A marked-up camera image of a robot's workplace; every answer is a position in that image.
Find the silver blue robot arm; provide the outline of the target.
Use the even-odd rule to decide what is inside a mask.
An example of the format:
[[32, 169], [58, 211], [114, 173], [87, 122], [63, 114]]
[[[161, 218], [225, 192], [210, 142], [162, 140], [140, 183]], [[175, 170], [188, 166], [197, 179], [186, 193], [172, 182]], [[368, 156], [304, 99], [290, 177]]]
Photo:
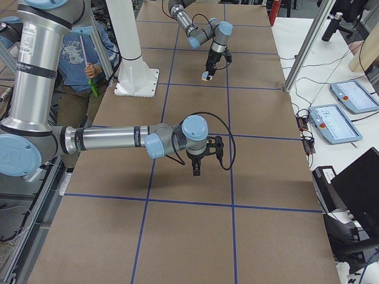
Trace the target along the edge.
[[198, 49], [207, 41], [212, 41], [205, 63], [205, 72], [201, 76], [202, 80], [210, 81], [216, 71], [220, 70], [217, 63], [222, 57], [227, 64], [232, 63], [232, 54], [229, 52], [227, 42], [232, 34], [233, 25], [217, 18], [205, 18], [207, 25], [199, 28], [194, 24], [194, 18], [189, 17], [185, 10], [192, 3], [193, 1], [169, 1], [168, 9], [162, 12], [175, 20], [185, 31], [187, 42], [192, 49]]
[[199, 115], [176, 127], [83, 128], [93, 120], [108, 84], [89, 1], [20, 1], [22, 29], [8, 116], [1, 121], [1, 173], [25, 176], [60, 156], [73, 168], [86, 150], [145, 147], [155, 159], [206, 150], [208, 127]]

